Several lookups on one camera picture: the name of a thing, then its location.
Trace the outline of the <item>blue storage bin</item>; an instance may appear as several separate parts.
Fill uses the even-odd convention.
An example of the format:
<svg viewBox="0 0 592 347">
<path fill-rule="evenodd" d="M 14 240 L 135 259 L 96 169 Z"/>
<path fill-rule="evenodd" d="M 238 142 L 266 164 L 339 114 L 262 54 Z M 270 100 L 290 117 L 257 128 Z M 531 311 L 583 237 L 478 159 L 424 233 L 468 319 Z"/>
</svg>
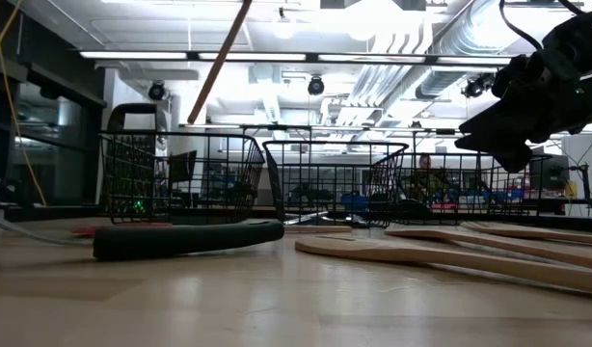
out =
<svg viewBox="0 0 592 347">
<path fill-rule="evenodd" d="M 348 211 L 366 210 L 369 206 L 369 199 L 359 192 L 352 192 L 343 194 L 340 197 L 340 203 Z"/>
</svg>

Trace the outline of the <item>black mesh box grater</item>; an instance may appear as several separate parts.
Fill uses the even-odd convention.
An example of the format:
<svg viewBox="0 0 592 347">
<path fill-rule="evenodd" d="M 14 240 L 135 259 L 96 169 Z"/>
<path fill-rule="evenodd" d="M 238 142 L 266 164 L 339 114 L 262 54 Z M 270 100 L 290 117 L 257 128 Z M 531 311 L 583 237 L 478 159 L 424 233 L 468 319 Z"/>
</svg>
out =
<svg viewBox="0 0 592 347">
<path fill-rule="evenodd" d="M 102 201 L 110 217 L 150 221 L 160 199 L 157 158 L 167 148 L 165 113 L 153 103 L 114 108 L 101 133 Z"/>
</svg>

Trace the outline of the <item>black turner spatula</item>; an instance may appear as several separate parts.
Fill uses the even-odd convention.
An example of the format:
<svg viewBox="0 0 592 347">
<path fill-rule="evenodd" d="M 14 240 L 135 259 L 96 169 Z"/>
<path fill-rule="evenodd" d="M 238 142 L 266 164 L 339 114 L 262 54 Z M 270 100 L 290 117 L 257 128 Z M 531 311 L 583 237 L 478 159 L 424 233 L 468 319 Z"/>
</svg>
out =
<svg viewBox="0 0 592 347">
<path fill-rule="evenodd" d="M 284 237 L 284 224 L 279 221 L 205 226 L 119 224 L 98 227 L 91 240 L 50 237 L 2 217 L 0 228 L 50 245 L 92 249 L 93 257 L 102 261 L 162 258 L 238 249 Z"/>
</svg>

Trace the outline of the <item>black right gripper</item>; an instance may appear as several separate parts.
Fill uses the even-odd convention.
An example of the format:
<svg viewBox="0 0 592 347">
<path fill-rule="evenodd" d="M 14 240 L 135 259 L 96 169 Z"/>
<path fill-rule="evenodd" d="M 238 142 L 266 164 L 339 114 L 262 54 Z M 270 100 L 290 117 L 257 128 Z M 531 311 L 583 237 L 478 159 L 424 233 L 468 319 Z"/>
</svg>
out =
<svg viewBox="0 0 592 347">
<path fill-rule="evenodd" d="M 592 77 L 584 78 L 559 52 L 512 58 L 496 75 L 492 93 L 499 101 L 462 123 L 466 136 L 454 145 L 493 156 L 509 173 L 531 160 L 526 141 L 543 143 L 554 133 L 576 134 L 592 123 Z"/>
</svg>

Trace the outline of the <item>black metal rig frame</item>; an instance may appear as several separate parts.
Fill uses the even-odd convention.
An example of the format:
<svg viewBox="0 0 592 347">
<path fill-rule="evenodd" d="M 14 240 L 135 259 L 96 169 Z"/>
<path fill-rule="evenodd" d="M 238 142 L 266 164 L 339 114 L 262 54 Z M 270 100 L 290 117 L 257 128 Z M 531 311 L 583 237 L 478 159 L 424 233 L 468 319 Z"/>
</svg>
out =
<svg viewBox="0 0 592 347">
<path fill-rule="evenodd" d="M 57 219 L 76 218 L 108 218 L 109 214 L 97 206 L 51 206 L 22 208 L 19 206 L 0 205 L 4 217 L 11 222 L 45 221 Z M 592 232 L 592 217 L 565 217 L 557 215 L 499 215 L 499 214 L 466 214 L 466 213 L 369 213 L 358 214 L 363 219 L 368 219 L 372 224 L 377 222 L 392 222 L 399 224 L 430 224 L 430 225 L 458 225 L 462 222 L 491 222 L 513 224 L 528 227 L 541 227 L 553 229 L 565 229 L 574 231 Z M 154 222 L 211 224 L 242 222 L 251 219 L 275 219 L 275 209 L 255 208 L 249 212 L 238 214 L 227 209 L 185 209 L 173 208 L 168 214 L 155 216 Z"/>
</svg>

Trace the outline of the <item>black background monitor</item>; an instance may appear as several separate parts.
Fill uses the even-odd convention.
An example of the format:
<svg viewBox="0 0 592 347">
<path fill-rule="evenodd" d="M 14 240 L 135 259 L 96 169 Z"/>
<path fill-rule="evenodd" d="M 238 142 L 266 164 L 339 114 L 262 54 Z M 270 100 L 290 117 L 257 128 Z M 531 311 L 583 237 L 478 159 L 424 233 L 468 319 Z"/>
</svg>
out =
<svg viewBox="0 0 592 347">
<path fill-rule="evenodd" d="M 567 156 L 534 155 L 529 163 L 530 183 L 536 189 L 564 190 L 569 179 Z"/>
</svg>

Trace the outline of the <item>round white ceiling lamp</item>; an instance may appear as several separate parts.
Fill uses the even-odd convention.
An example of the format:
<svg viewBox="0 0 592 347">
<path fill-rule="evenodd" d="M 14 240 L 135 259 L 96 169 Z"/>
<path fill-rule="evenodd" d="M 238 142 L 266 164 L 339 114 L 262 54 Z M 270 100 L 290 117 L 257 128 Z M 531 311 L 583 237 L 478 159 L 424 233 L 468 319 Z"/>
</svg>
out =
<svg viewBox="0 0 592 347">
<path fill-rule="evenodd" d="M 295 21 L 285 14 L 285 8 L 283 6 L 277 8 L 277 14 L 272 23 L 272 31 L 277 38 L 289 40 L 295 35 Z"/>
</svg>

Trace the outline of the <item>silver ventilation duct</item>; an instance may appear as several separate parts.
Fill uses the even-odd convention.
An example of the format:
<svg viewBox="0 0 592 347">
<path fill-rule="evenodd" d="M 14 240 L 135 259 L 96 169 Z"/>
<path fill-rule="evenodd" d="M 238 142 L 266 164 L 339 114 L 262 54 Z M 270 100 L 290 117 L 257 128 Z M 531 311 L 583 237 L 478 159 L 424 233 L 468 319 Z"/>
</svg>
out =
<svg viewBox="0 0 592 347">
<path fill-rule="evenodd" d="M 473 0 L 467 9 L 449 27 L 444 35 L 433 45 L 433 53 L 438 55 L 493 55 L 502 49 L 500 38 L 489 31 L 503 27 L 498 12 L 499 0 Z M 425 78 L 416 87 L 416 97 L 434 99 L 457 82 L 460 71 L 429 68 Z"/>
</svg>

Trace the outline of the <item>slotted wooden spoon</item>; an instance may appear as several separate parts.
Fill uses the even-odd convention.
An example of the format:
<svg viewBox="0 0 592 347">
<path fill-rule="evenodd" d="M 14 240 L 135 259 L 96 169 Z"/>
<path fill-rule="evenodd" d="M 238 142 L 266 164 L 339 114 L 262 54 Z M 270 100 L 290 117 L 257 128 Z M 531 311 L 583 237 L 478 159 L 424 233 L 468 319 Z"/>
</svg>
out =
<svg viewBox="0 0 592 347">
<path fill-rule="evenodd" d="M 410 242 L 321 235 L 297 239 L 295 249 L 308 254 L 362 261 L 454 266 L 592 293 L 592 270 L 499 255 L 419 246 Z"/>
</svg>

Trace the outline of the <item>person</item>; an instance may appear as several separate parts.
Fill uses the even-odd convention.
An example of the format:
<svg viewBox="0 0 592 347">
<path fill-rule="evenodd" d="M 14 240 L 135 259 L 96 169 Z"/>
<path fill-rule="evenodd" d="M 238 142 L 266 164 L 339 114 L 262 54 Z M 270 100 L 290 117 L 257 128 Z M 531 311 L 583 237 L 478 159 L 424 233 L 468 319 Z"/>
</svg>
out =
<svg viewBox="0 0 592 347">
<path fill-rule="evenodd" d="M 421 154 L 408 180 L 409 199 L 424 204 L 449 202 L 451 183 L 442 169 L 434 169 L 429 154 Z"/>
</svg>

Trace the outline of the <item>white poster board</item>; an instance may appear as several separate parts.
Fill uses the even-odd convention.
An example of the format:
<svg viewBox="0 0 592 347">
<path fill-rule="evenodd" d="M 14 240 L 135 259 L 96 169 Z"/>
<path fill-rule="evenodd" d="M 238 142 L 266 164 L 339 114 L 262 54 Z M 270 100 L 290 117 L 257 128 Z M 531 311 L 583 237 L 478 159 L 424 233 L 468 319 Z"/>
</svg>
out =
<svg viewBox="0 0 592 347">
<path fill-rule="evenodd" d="M 565 137 L 562 148 L 569 158 L 569 166 L 586 165 L 587 172 L 569 172 L 571 197 L 578 200 L 592 200 L 592 134 Z M 592 217 L 592 207 L 587 204 L 566 205 L 566 214 L 572 217 Z"/>
</svg>

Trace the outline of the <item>long ceiling light strip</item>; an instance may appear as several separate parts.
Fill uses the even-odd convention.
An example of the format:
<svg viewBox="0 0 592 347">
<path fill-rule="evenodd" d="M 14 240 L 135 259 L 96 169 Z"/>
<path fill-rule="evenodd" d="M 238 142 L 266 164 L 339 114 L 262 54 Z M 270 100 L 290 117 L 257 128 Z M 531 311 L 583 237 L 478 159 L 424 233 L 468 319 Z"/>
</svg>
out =
<svg viewBox="0 0 592 347">
<path fill-rule="evenodd" d="M 85 59 L 95 61 L 170 61 L 214 62 L 218 52 L 210 51 L 80 51 Z M 229 63 L 302 63 L 346 65 L 402 65 L 440 67 L 503 67 L 511 56 L 499 55 L 433 55 L 433 54 L 364 54 L 312 52 L 229 52 Z"/>
</svg>

